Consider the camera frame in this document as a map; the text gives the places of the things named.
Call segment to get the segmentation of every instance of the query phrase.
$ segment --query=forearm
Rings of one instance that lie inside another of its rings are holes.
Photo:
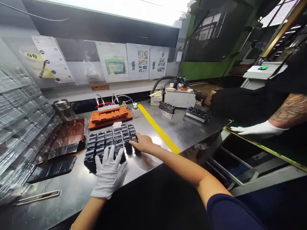
[[[180,177],[194,186],[198,186],[205,177],[212,176],[198,164],[159,146],[154,145],[149,154],[159,158]]]
[[[91,230],[106,203],[105,198],[91,197],[77,219],[72,225],[72,230]]]
[[[277,128],[291,128],[307,120],[307,95],[289,94],[282,106],[270,117]]]

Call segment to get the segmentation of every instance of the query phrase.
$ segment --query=black hose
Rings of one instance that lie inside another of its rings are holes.
[[[156,87],[157,87],[157,85],[159,84],[160,81],[166,80],[166,79],[174,79],[174,78],[175,78],[174,76],[164,76],[164,77],[159,78],[159,79],[156,81],[156,83],[154,84],[154,87],[153,87],[152,91],[150,92],[150,94],[153,94],[153,93],[154,93],[154,91],[155,91],[155,89],[156,89]]]

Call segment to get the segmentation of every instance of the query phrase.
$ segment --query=glove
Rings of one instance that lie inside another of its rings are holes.
[[[285,130],[277,128],[272,125],[269,121],[260,123],[258,125],[250,126],[250,127],[230,127],[232,131],[239,132],[239,135],[248,135],[248,134],[256,134],[261,135],[262,138],[269,138],[275,135],[282,134]]]
[[[110,152],[109,147],[105,148],[105,152],[100,162],[99,156],[95,156],[97,179],[96,185],[91,193],[91,196],[98,198],[110,199],[112,193],[119,187],[125,179],[125,168],[128,162],[124,162],[119,168],[119,162],[122,158],[123,149],[118,152],[116,159],[114,160],[115,146],[112,145]]]

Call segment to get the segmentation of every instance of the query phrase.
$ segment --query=hand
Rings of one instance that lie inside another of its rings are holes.
[[[114,160],[115,146],[112,145],[109,151],[109,147],[105,148],[105,152],[102,158],[102,163],[98,156],[95,156],[97,179],[96,185],[91,193],[91,196],[98,198],[110,199],[112,193],[116,190],[120,182],[123,181],[125,173],[125,167],[128,162],[124,162],[119,168],[119,162],[122,158],[123,149],[120,149],[116,159]]]
[[[139,133],[137,133],[136,136],[138,138],[138,143],[134,141],[129,141],[129,143],[135,148],[137,148],[138,150],[140,150],[141,152],[150,153],[153,146],[157,146],[153,143],[153,141],[151,140],[149,136],[141,135]]]
[[[232,131],[239,132],[239,135],[248,135],[248,134],[256,134],[261,135],[262,138],[269,138],[275,135],[282,134],[285,130],[277,128],[272,125],[269,121],[260,123],[258,125],[250,126],[250,127],[230,127]]]

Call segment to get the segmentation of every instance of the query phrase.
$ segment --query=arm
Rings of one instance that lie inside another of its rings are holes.
[[[137,138],[138,143],[133,141],[129,141],[129,143],[141,152],[145,152],[159,158],[180,177],[195,186],[202,199],[202,202],[205,205],[205,208],[207,208],[209,198],[215,194],[223,193],[232,196],[214,176],[199,165],[178,154],[172,153],[153,144],[149,136],[137,133]]]
[[[269,122],[278,128],[291,128],[306,121],[307,95],[289,94],[282,106],[270,117]]]
[[[72,230],[91,230],[94,228],[95,222],[106,203],[106,198],[91,197],[87,202],[75,222]]]
[[[246,128],[230,128],[232,131],[239,132],[239,135],[260,134],[263,138],[269,138],[282,134],[285,130],[306,120],[307,95],[291,93],[268,121]]]
[[[123,182],[125,176],[124,170],[127,162],[124,162],[119,168],[119,162],[123,155],[123,149],[120,149],[114,160],[115,146],[105,148],[102,163],[99,156],[95,156],[96,162],[96,185],[91,193],[91,198],[71,226],[71,230],[91,230],[94,228],[96,220],[107,200],[112,196],[118,185]]]

